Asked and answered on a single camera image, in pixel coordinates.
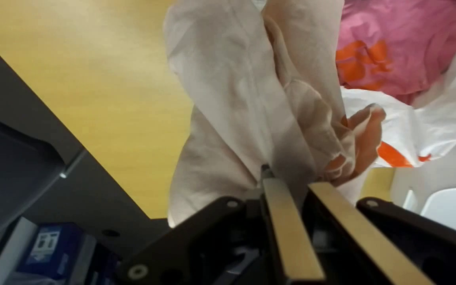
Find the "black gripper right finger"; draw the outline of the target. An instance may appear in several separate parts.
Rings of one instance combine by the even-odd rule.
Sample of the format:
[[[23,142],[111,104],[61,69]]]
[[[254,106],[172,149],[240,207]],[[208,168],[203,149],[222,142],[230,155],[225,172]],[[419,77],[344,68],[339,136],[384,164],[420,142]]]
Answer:
[[[358,209],[332,183],[309,185],[314,196],[333,215],[355,245],[376,264],[376,269],[393,285],[433,285],[389,237],[385,237]]]

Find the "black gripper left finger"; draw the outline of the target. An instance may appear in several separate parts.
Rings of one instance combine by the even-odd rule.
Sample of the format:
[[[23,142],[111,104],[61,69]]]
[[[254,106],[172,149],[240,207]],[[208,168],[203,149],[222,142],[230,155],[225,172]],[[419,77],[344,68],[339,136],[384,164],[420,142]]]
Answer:
[[[294,194],[268,164],[262,188],[286,283],[324,283],[327,275],[309,239]]]

